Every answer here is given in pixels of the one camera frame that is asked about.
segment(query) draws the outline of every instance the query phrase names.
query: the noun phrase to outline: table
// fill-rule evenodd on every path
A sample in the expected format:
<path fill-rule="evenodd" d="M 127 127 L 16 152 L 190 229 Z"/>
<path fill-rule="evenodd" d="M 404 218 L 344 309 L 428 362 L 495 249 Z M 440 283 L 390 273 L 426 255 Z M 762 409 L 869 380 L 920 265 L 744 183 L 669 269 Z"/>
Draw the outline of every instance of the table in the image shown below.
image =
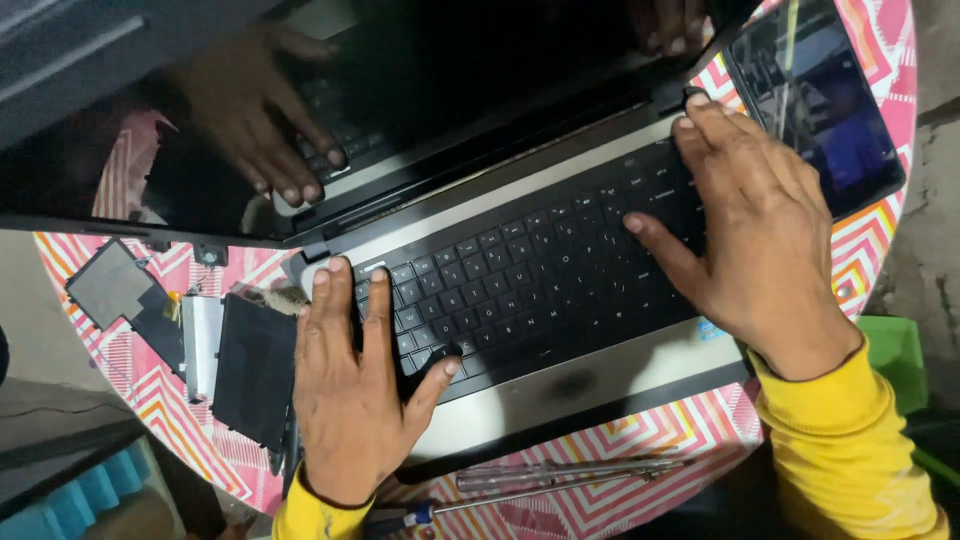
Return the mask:
<path fill-rule="evenodd" d="M 907 0 L 836 0 L 847 24 L 864 72 L 880 104 L 883 119 L 904 167 L 913 156 L 916 119 L 917 67 L 913 13 Z M 776 0 L 761 7 L 769 10 Z M 715 98 L 740 106 L 720 59 L 714 60 L 693 83 Z M 124 124 L 117 139 L 105 182 L 129 184 L 142 180 L 144 162 L 156 152 L 155 116 L 141 113 Z M 855 317 L 867 301 L 894 229 L 906 191 L 886 197 L 833 230 L 833 288 L 844 312 Z M 70 304 L 63 290 L 95 250 L 106 242 L 99 236 L 35 233 L 36 246 L 61 305 L 90 351 L 91 367 L 99 368 L 140 419 L 176 455 L 205 479 L 258 510 L 273 514 L 280 504 L 281 480 L 269 472 L 266 451 L 214 421 L 207 404 L 192 405 L 180 379 L 160 358 L 118 321 L 95 330 L 91 321 Z M 136 240 L 124 243 L 140 257 L 150 253 Z M 229 248 L 230 265 L 209 276 L 193 261 L 189 244 L 174 244 L 153 257 L 147 268 L 168 290 L 185 291 L 201 280 L 202 295 L 223 295 L 248 288 L 265 288 L 284 280 L 279 263 L 289 253 Z M 531 499 L 521 499 L 443 516 L 416 538 L 602 538 L 656 518 L 696 494 L 704 485 L 742 461 L 762 442 L 760 422 L 752 404 L 755 381 L 731 384 L 672 404 L 621 418 L 603 426 L 572 433 L 500 462 L 594 460 L 644 454 L 675 446 L 675 452 L 696 454 L 695 465 L 641 485 L 638 479 L 608 482 Z M 418 486 L 388 480 L 381 500 L 457 498 L 452 475 Z"/>

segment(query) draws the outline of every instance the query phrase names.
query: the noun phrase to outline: laptop screen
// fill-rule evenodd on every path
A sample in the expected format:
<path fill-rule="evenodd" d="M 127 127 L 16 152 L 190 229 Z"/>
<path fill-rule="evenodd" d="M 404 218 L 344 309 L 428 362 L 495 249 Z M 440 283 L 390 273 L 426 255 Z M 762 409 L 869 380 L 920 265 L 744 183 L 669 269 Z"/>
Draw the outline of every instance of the laptop screen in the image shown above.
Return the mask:
<path fill-rule="evenodd" d="M 241 241 L 369 219 L 641 102 L 709 28 L 683 0 L 281 5 L 0 151 L 0 212 Z"/>

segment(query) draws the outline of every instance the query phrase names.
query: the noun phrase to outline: yellow sweatshirt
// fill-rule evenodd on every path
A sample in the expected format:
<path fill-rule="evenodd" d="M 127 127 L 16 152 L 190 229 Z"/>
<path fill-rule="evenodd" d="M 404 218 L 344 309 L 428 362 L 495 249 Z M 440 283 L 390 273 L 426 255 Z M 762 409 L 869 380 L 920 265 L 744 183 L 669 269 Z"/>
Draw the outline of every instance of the yellow sweatshirt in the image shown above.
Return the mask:
<path fill-rule="evenodd" d="M 914 446 L 900 434 L 893 389 L 867 363 L 867 349 L 865 341 L 845 364 L 807 382 L 779 379 L 749 355 L 763 386 L 756 411 L 770 427 L 783 513 L 813 538 L 946 539 L 947 516 L 910 460 Z M 369 509 L 322 503 L 298 475 L 274 538 L 358 539 Z"/>

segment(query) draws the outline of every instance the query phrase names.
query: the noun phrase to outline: hand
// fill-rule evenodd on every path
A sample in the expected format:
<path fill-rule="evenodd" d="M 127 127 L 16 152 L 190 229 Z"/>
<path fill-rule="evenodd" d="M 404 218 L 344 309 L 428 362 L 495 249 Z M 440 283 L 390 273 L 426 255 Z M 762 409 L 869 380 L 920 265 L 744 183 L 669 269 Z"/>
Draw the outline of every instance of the hand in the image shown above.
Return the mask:
<path fill-rule="evenodd" d="M 290 123 L 334 166 L 346 164 L 333 135 L 310 118 L 298 94 L 274 65 L 275 50 L 302 60 L 333 55 L 322 41 L 283 25 L 256 25 L 176 66 L 171 74 L 190 102 L 193 121 L 224 158 L 261 193 L 276 189 L 291 206 L 317 202 L 323 187 L 284 140 L 266 108 Z"/>
<path fill-rule="evenodd" d="M 396 394 L 391 289 L 386 270 L 373 271 L 363 353 L 353 349 L 353 273 L 345 258 L 313 280 L 313 304 L 297 321 L 294 410 L 300 422 L 306 479 L 335 503 L 366 502 L 410 454 L 461 359 L 437 362 L 407 404 Z"/>
<path fill-rule="evenodd" d="M 627 0 L 627 15 L 647 54 L 679 56 L 704 47 L 703 0 Z"/>
<path fill-rule="evenodd" d="M 830 212 L 817 171 L 756 122 L 705 94 L 673 125 L 704 202 L 707 254 L 696 258 L 655 218 L 627 229 L 673 285 L 787 380 L 835 369 L 861 345 L 830 287 Z"/>

